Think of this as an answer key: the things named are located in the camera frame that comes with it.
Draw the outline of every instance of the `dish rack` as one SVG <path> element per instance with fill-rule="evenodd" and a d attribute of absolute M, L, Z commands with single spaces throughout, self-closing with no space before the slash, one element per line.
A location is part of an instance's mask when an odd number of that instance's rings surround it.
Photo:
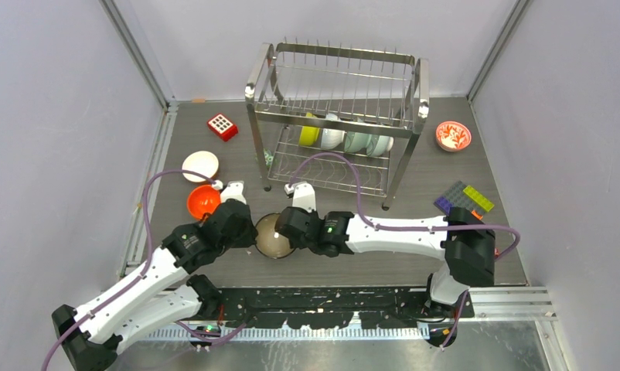
<path fill-rule="evenodd" d="M 358 169 L 364 194 L 385 197 L 389 209 L 428 116 L 428 62 L 396 52 L 288 43 L 265 43 L 246 85 L 245 99 L 264 190 L 270 180 L 287 182 L 308 157 L 326 151 L 321 139 L 298 145 L 301 127 L 337 129 L 407 140 L 390 180 L 392 153 L 380 157 L 341 153 Z M 339 120 L 326 120 L 335 114 Z M 267 168 L 260 123 L 283 124 Z M 317 158 L 298 174 L 313 186 L 356 191 L 349 167 L 336 158 Z"/>

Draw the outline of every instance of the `purple block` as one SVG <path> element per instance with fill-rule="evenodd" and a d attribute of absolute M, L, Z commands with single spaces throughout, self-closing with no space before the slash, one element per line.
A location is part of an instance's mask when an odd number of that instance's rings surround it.
<path fill-rule="evenodd" d="M 449 202 L 449 200 L 443 196 L 438 197 L 438 199 L 436 199 L 433 204 L 438 209 L 442 210 L 442 212 L 445 213 L 446 215 L 449 215 L 449 211 L 451 211 L 451 208 L 453 207 L 453 205 Z"/>

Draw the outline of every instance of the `gray wooden table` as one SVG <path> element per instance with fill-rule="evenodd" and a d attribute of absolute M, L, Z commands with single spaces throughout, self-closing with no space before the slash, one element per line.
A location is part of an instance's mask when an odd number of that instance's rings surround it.
<path fill-rule="evenodd" d="M 206 122 L 219 112 L 234 121 L 240 129 L 240 133 L 228 142 L 221 141 L 206 126 Z M 442 121 L 458 121 L 466 125 L 473 139 L 469 147 L 455 154 L 442 151 L 434 139 L 435 128 Z M 261 126 L 265 146 L 273 148 L 280 125 L 264 123 Z M 244 102 L 182 104 L 179 107 L 165 168 L 180 168 L 187 155 L 203 150 L 211 151 L 219 158 L 220 178 L 224 182 L 246 182 L 245 196 L 254 223 L 268 213 L 279 213 L 291 205 L 291 200 L 283 192 L 282 182 L 272 182 L 270 192 L 261 188 Z M 398 152 L 398 149 L 393 150 L 393 161 L 398 161 Z M 467 100 L 431 99 L 428 122 L 394 204 L 385 212 L 380 208 L 382 198 L 364 196 L 363 208 L 366 214 L 378 217 L 425 218 L 441 215 L 433 202 L 457 180 L 472 185 L 496 205 L 483 218 L 486 223 L 507 224 Z M 186 200 L 196 186 L 182 175 L 170 175 L 162 180 L 152 216 L 156 241 L 169 235 L 179 224 L 193 221 L 187 212 Z M 354 194 L 329 189 L 315 191 L 320 216 L 331 210 L 355 211 Z M 512 237 L 498 233 L 498 248 L 507 247 L 511 240 Z M 255 247 L 250 247 L 229 250 L 198 273 L 206 274 L 217 287 L 421 285 L 440 264 L 435 259 L 412 254 L 368 253 L 328 258 L 314 255 L 307 249 L 295 251 L 285 259 L 272 260 L 259 254 Z M 497 284 L 524 284 L 525 281 L 517 252 L 496 264 Z"/>

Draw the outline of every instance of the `bowl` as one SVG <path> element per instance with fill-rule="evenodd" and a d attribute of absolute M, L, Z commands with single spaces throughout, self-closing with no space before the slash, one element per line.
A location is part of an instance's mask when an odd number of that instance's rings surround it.
<path fill-rule="evenodd" d="M 326 120 L 339 120 L 335 114 L 327 114 Z M 324 129 L 322 131 L 322 149 L 333 149 L 344 141 L 346 133 L 344 130 Z"/>
<path fill-rule="evenodd" d="M 371 134 L 356 133 L 355 131 L 349 131 L 346 133 L 344 139 L 344 152 L 355 153 L 369 145 L 371 141 Z"/>
<path fill-rule="evenodd" d="M 280 259 L 294 252 L 288 238 L 282 236 L 274 229 L 279 216 L 279 213 L 265 215 L 255 225 L 257 230 L 255 247 L 265 257 L 270 257 L 271 259 Z"/>
<path fill-rule="evenodd" d="M 219 191 L 209 184 L 196 187 L 187 197 L 187 211 L 196 220 L 203 220 L 214 213 L 221 203 Z"/>
<path fill-rule="evenodd" d="M 372 135 L 371 141 L 367 145 L 367 155 L 378 157 L 392 150 L 392 145 L 394 145 L 394 138 L 385 135 Z"/>
<path fill-rule="evenodd" d="M 306 117 L 315 117 L 314 114 L 308 112 L 305 114 Z M 298 136 L 298 145 L 313 145 L 317 138 L 319 137 L 319 128 L 314 128 L 312 126 L 304 126 L 301 128 L 301 134 Z"/>
<path fill-rule="evenodd" d="M 456 121 L 445 121 L 435 129 L 435 138 L 440 148 L 449 152 L 457 152 L 472 143 L 472 133 L 466 126 Z"/>
<path fill-rule="evenodd" d="M 182 163 L 182 170 L 189 170 L 191 172 L 198 172 L 205 175 L 208 178 L 214 178 L 216 172 L 219 171 L 219 159 L 208 151 L 198 151 L 185 158 Z M 206 182 L 205 179 L 191 174 L 182 174 L 185 179 L 194 183 Z"/>

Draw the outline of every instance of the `two-tier dish rack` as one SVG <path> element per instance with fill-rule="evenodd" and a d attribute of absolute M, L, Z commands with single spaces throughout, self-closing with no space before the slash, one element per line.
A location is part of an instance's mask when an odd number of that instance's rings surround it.
<path fill-rule="evenodd" d="M 380 157 L 344 153 L 357 168 L 363 194 L 385 197 L 389 209 L 428 116 L 428 62 L 383 50 L 299 43 L 262 45 L 246 85 L 245 97 L 257 162 L 266 191 L 270 180 L 288 182 L 308 157 L 325 151 L 321 138 L 298 145 L 301 127 L 339 129 L 406 139 L 390 181 L 391 152 Z M 326 120 L 332 113 L 339 120 Z M 261 122 L 283 124 L 267 168 Z M 336 158 L 316 158 L 300 171 L 313 186 L 356 191 L 349 167 Z"/>

